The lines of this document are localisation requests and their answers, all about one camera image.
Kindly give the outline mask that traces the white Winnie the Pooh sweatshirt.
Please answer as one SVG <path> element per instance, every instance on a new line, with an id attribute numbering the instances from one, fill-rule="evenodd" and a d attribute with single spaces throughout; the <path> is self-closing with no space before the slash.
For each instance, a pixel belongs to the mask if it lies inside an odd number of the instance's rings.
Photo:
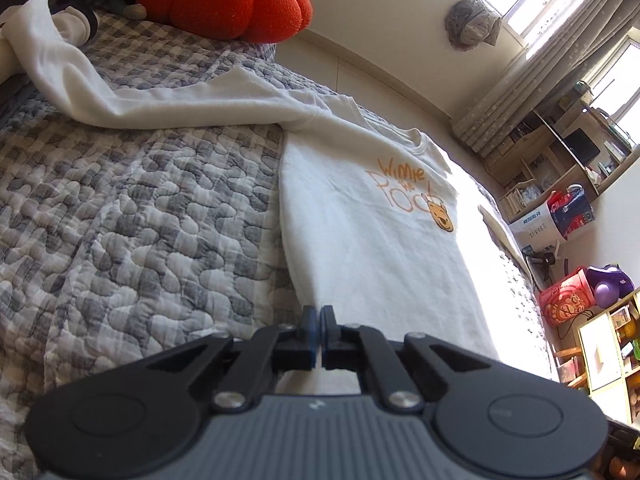
<path id="1" fill-rule="evenodd" d="M 79 125 L 149 131 L 240 125 L 278 126 L 285 135 L 280 219 L 285 261 L 300 305 L 334 307 L 344 323 L 366 307 L 384 318 L 431 299 L 452 274 L 469 276 L 458 237 L 472 214 L 457 198 L 446 162 L 430 162 L 426 141 L 374 126 L 346 96 L 314 98 L 278 89 L 233 66 L 209 81 L 167 88 L 114 87 L 68 44 L 47 0 L 30 0 L 4 23 L 1 37 L 48 104 Z M 424 314 L 409 332 L 426 332 Z M 400 339 L 398 322 L 382 332 Z"/>

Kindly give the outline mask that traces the red storage basket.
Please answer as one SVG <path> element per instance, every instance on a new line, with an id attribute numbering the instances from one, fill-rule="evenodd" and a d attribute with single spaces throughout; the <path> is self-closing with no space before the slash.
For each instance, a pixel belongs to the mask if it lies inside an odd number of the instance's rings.
<path id="1" fill-rule="evenodd" d="M 578 268 L 573 274 L 538 292 L 537 301 L 542 317 L 554 327 L 596 305 L 585 268 Z"/>

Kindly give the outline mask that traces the purple toy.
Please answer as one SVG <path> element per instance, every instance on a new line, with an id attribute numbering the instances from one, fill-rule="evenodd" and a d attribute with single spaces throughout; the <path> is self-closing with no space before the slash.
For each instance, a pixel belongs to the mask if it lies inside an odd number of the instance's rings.
<path id="1" fill-rule="evenodd" d="M 603 268 L 588 266 L 585 276 L 596 305 L 601 309 L 611 307 L 634 291 L 634 282 L 617 264 L 608 264 Z"/>

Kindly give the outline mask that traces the grey checked quilted bedspread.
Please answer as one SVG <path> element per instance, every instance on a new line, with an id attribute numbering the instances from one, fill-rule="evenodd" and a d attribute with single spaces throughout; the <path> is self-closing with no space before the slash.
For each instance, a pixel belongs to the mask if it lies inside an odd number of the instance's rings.
<path id="1" fill-rule="evenodd" d="M 278 89 L 343 96 L 273 61 L 273 46 L 220 42 L 99 10 L 86 55 L 117 89 L 209 81 L 237 65 Z M 1 479 L 38 474 L 22 426 L 50 387 L 201 336 L 253 335 L 302 315 L 285 261 L 278 126 L 103 130 L 63 117 L 37 91 L 1 118 Z M 426 141 L 454 173 L 467 278 L 431 299 L 356 321 L 426 316 L 426 332 L 557 380 L 533 282 L 494 198 L 437 142 L 355 104 L 374 126 Z"/>

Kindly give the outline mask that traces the black computer monitor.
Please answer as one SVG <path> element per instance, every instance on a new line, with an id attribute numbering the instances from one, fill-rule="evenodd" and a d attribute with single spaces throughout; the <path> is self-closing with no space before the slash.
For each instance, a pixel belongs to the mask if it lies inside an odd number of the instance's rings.
<path id="1" fill-rule="evenodd" d="M 600 154 L 600 148 L 582 128 L 577 128 L 566 136 L 564 142 L 575 157 L 585 166 L 589 165 Z"/>

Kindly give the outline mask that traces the wooden desk shelf unit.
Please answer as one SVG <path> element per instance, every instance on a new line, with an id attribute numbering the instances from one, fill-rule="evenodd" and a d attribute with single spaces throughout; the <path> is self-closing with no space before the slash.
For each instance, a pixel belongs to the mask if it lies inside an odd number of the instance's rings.
<path id="1" fill-rule="evenodd" d="M 504 187 L 498 206 L 506 220 L 522 218 L 571 184 L 595 200 L 639 158 L 634 141 L 593 101 L 590 91 L 571 91 L 549 113 L 533 110 L 484 158 L 488 174 Z M 577 128 L 600 148 L 587 166 L 564 142 Z"/>

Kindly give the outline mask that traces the cream black-cuffed garment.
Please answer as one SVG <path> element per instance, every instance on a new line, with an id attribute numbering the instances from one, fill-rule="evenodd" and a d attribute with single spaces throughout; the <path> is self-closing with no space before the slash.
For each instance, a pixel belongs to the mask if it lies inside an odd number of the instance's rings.
<path id="1" fill-rule="evenodd" d="M 52 15 L 52 21 L 62 38 L 75 47 L 82 47 L 96 34 L 98 18 L 93 10 L 81 10 L 79 6 L 66 6 Z M 10 77 L 24 73 L 13 48 L 1 37 L 1 75 L 3 84 Z"/>

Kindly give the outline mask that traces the beige patterned curtain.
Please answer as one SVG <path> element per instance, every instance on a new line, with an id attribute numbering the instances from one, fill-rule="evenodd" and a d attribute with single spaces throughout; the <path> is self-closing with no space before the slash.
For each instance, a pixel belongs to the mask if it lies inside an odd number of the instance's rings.
<path id="1" fill-rule="evenodd" d="M 452 121 L 468 148 L 487 156 L 530 112 L 548 110 L 639 21 L 639 0 L 578 0 L 501 78 Z"/>

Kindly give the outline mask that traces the grey hat on wall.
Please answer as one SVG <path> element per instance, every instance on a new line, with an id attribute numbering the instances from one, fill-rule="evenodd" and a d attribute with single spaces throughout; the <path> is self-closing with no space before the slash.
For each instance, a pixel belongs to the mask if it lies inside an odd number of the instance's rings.
<path id="1" fill-rule="evenodd" d="M 444 26 L 456 50 L 469 51 L 480 44 L 495 47 L 502 17 L 485 0 L 461 0 L 449 9 Z"/>

